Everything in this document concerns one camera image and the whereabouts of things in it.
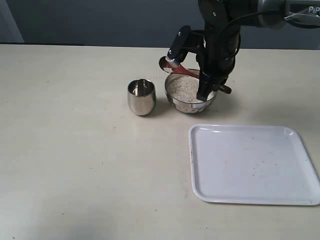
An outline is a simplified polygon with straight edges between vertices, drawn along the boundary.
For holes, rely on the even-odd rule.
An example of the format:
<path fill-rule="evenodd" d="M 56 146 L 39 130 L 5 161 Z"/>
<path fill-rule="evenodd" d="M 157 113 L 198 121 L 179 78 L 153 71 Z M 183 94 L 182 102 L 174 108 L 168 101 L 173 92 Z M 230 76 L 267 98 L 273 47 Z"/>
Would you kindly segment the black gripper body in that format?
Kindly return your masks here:
<path fill-rule="evenodd" d="M 214 78 L 229 77 L 236 62 L 241 26 L 237 14 L 203 14 L 204 56 L 198 61 L 200 71 Z"/>

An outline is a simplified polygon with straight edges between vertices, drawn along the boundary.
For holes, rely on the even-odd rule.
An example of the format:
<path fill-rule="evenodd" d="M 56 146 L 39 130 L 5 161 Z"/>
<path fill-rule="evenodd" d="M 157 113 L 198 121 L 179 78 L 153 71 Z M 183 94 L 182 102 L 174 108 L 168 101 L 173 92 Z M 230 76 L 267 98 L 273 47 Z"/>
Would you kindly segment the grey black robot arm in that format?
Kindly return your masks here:
<path fill-rule="evenodd" d="M 243 26 L 274 30 L 285 24 L 302 29 L 320 27 L 318 0 L 200 0 L 198 7 L 204 20 L 196 94 L 201 101 L 212 91 L 224 90 L 236 64 Z"/>

